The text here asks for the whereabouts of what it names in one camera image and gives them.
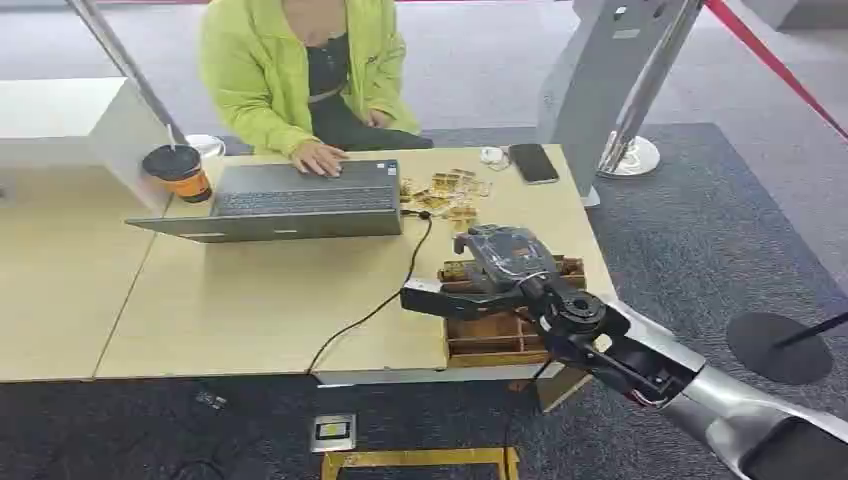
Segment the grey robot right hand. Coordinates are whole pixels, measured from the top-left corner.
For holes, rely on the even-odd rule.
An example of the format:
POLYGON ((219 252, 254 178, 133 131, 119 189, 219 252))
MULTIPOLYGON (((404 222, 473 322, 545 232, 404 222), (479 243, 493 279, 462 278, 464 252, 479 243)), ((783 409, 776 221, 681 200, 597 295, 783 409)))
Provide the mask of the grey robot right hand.
POLYGON ((557 291, 559 275, 547 247, 526 228, 471 227, 454 238, 454 252, 473 257, 472 283, 479 293, 451 293, 409 280, 400 289, 403 309, 447 319, 478 320, 525 309, 533 321, 552 321, 565 312, 557 291))

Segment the person's right hand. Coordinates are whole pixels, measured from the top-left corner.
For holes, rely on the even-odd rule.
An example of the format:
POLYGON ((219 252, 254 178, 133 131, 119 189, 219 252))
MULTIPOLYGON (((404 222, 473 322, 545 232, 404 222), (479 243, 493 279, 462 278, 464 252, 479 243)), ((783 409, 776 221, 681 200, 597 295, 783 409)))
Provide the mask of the person's right hand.
POLYGON ((343 169, 341 162, 347 160, 348 155, 336 147, 320 141, 308 140, 300 143, 289 158, 301 173, 338 177, 343 169))

